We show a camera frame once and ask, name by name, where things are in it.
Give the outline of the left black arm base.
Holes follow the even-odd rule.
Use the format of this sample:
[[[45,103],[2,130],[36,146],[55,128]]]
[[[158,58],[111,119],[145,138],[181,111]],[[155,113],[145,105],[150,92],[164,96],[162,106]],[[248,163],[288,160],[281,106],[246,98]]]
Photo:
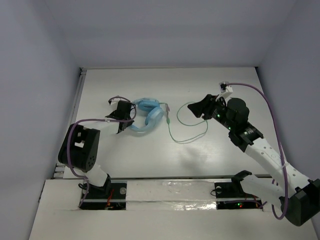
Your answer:
[[[126,210],[127,182],[107,177],[103,186],[89,185],[89,192],[80,203],[81,210]]]

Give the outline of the light blue headphones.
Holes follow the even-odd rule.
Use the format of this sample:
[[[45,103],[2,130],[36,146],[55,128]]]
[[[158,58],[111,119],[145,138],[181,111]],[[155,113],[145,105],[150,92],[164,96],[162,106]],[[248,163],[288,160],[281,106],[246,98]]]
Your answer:
[[[138,134],[151,132],[164,116],[164,110],[161,108],[160,102],[155,98],[144,97],[136,99],[132,103],[135,104],[139,110],[146,112],[147,115],[143,127],[137,127],[132,124],[129,126],[129,129]]]

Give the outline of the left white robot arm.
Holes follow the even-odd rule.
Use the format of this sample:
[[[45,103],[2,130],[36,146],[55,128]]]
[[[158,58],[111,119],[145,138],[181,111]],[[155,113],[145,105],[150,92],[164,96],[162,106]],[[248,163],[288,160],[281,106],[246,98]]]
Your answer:
[[[103,118],[81,119],[72,123],[58,153],[58,161],[72,174],[94,187],[100,197],[111,193],[109,175],[97,163],[100,141],[117,135],[131,126],[137,115],[137,107],[130,101],[120,100],[116,109]]]

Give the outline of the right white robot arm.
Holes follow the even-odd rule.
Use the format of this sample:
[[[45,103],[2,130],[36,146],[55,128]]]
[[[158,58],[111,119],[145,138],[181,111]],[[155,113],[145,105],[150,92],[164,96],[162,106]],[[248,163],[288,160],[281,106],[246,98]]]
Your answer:
[[[188,109],[196,118],[214,119],[228,129],[231,142],[255,160],[274,179],[265,184],[251,172],[243,170],[231,178],[231,192],[238,197],[245,193],[255,195],[281,210],[284,217],[300,227],[320,211],[320,180],[299,172],[268,143],[248,117],[245,101],[231,98],[225,101],[208,94]]]

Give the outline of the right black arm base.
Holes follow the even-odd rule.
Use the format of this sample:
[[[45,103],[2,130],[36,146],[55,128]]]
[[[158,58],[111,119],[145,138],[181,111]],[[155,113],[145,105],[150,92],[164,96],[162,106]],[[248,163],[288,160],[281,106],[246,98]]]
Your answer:
[[[231,177],[230,182],[217,182],[210,191],[210,195],[216,199],[218,210],[262,210],[266,202],[262,202],[255,195],[245,193],[241,187],[241,181],[245,177],[251,177],[252,173],[243,170]]]

